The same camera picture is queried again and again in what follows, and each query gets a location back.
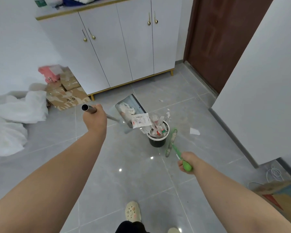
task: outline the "dustpan teeth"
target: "dustpan teeth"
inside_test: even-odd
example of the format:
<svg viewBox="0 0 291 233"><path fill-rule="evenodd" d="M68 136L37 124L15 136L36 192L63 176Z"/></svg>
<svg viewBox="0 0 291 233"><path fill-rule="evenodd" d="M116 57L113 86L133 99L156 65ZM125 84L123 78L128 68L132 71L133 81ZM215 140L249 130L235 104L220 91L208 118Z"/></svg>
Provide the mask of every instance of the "dustpan teeth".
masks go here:
<svg viewBox="0 0 291 233"><path fill-rule="evenodd" d="M125 113L122 112L122 110L120 109L120 107L119 107L118 104L115 105L115 108L118 111L118 113L121 115L121 117L123 118L123 120L125 121L125 123L128 125L128 127L131 128L131 129L133 129L132 122L127 119L127 117L125 116Z"/></svg>

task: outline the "gold cabinet handle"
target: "gold cabinet handle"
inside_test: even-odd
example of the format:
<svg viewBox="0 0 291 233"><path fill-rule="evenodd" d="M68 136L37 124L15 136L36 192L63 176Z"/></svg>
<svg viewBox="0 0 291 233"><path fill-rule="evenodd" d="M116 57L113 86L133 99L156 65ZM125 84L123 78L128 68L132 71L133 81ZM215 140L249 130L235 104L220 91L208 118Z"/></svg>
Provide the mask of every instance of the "gold cabinet handle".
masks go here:
<svg viewBox="0 0 291 233"><path fill-rule="evenodd" d="M150 12L149 12L149 21L148 21L148 25L151 25Z"/></svg>
<svg viewBox="0 0 291 233"><path fill-rule="evenodd" d="M154 22L158 23L159 21L157 19L155 19L155 11L154 11Z"/></svg>
<svg viewBox="0 0 291 233"><path fill-rule="evenodd" d="M89 30L89 28L88 28L88 31L89 31L89 34L92 36L92 39L95 40L96 37L91 33L91 31Z"/></svg>
<svg viewBox="0 0 291 233"><path fill-rule="evenodd" d="M85 37L85 38L83 39L83 41L87 42L87 38L86 38L86 35L85 35L83 29L82 29L82 33L84 34L84 37Z"/></svg>

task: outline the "black pants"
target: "black pants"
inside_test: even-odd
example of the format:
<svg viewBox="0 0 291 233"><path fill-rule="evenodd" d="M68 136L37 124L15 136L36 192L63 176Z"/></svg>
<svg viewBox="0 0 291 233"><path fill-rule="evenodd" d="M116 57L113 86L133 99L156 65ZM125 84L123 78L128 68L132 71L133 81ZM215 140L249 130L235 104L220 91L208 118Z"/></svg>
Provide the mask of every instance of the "black pants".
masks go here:
<svg viewBox="0 0 291 233"><path fill-rule="evenodd" d="M115 233L147 233L141 222L122 222Z"/></svg>

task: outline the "cabinet top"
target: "cabinet top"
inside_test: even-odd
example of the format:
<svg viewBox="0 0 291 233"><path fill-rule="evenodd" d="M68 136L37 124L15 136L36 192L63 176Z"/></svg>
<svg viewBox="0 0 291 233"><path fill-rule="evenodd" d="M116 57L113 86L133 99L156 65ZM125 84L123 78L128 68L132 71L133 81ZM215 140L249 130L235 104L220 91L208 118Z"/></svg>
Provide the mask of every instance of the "cabinet top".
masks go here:
<svg viewBox="0 0 291 233"><path fill-rule="evenodd" d="M78 11L85 11L89 9L93 9L100 6L106 6L122 1L127 0L99 0L92 4L84 5L84 6L74 6L74 7L62 7L59 10L52 8L50 6L44 6L37 8L35 18L36 20L49 19L60 15L68 15Z"/></svg>

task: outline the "person's right hand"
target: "person's right hand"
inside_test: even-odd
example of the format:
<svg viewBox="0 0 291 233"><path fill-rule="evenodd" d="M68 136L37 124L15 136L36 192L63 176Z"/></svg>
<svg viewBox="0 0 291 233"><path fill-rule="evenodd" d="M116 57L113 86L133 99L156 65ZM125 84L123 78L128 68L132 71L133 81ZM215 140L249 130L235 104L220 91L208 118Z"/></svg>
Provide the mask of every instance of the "person's right hand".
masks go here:
<svg viewBox="0 0 291 233"><path fill-rule="evenodd" d="M179 169L187 174L194 174L194 169L196 168L196 164L199 160L196 154L194 154L193 152L185 151L181 154L181 158L183 158L184 161L187 161L192 166L192 170L190 172L185 171L182 165L182 160L178 161Z"/></svg>
<svg viewBox="0 0 291 233"><path fill-rule="evenodd" d="M97 108L97 112L94 114L84 112L83 121L88 131L99 132L101 135L105 136L107 133L106 113L103 110L101 104L92 105L92 107Z"/></svg>

